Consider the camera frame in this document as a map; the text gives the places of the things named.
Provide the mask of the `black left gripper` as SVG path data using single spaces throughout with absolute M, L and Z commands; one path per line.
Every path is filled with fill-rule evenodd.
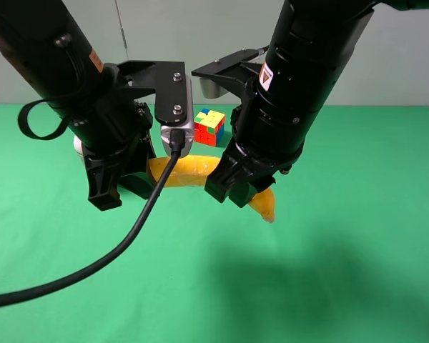
M 132 90 L 136 85 L 131 64 L 106 64 L 103 72 L 82 64 L 67 64 L 49 77 L 48 104 L 60 117 L 49 139 L 71 130 L 82 149 L 89 186 L 88 200 L 100 211 L 120 207 L 122 189 L 148 199 L 155 186 L 149 161 L 156 157 L 149 130 L 153 119 L 141 109 Z M 122 172 L 121 154 L 131 156 Z

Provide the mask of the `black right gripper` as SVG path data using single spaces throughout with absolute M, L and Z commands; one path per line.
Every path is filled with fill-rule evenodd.
M 204 190 L 220 203 L 229 199 L 243 208 L 275 183 L 276 171 L 289 169 L 300 157 L 320 100 L 297 91 L 240 91 L 235 96 L 241 104 L 232 112 L 232 140 Z

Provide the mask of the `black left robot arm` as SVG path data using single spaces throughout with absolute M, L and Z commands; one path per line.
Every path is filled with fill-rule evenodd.
M 80 140 L 97 209 L 119 207 L 119 188 L 149 198 L 150 110 L 126 95 L 127 78 L 102 63 L 63 2 L 0 1 L 0 52 L 58 115 L 44 139 L 70 130 Z

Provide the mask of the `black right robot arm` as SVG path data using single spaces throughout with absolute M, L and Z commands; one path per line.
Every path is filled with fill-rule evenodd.
M 237 62 L 212 80 L 241 100 L 206 192 L 242 207 L 288 172 L 373 15 L 373 1 L 286 1 L 261 67 Z

